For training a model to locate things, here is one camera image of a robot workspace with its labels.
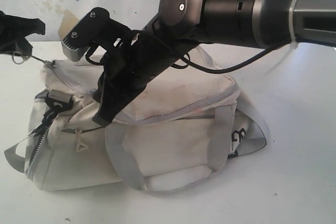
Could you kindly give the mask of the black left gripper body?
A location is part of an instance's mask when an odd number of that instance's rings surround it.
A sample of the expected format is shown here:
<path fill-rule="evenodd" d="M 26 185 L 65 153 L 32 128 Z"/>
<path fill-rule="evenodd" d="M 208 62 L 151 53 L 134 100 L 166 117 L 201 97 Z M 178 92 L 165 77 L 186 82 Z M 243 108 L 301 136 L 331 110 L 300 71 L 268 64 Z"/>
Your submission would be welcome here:
<path fill-rule="evenodd" d="M 32 34 L 45 34 L 42 20 L 7 15 L 1 11 L 1 54 L 20 52 L 31 55 L 33 47 L 26 37 Z"/>

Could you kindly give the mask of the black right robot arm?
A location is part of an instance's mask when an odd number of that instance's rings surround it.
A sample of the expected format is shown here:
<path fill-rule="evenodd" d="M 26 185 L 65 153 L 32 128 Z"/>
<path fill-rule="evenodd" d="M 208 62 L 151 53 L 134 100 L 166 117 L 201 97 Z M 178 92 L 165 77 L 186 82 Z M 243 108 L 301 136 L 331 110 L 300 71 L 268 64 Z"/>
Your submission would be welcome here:
<path fill-rule="evenodd" d="M 335 46 L 335 0 L 160 0 L 142 30 L 112 20 L 94 122 L 109 125 L 155 77 L 200 44 L 260 48 Z"/>

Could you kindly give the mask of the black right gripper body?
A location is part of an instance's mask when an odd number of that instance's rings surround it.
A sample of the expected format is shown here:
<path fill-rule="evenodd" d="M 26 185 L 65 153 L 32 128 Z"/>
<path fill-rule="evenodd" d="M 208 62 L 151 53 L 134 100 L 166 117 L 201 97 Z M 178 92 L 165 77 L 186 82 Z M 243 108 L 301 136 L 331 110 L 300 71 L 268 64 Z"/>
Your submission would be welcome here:
<path fill-rule="evenodd" d="M 156 35 L 132 30 L 117 44 L 117 54 L 107 52 L 101 63 L 97 101 L 130 103 L 146 85 L 168 68 L 168 45 Z"/>

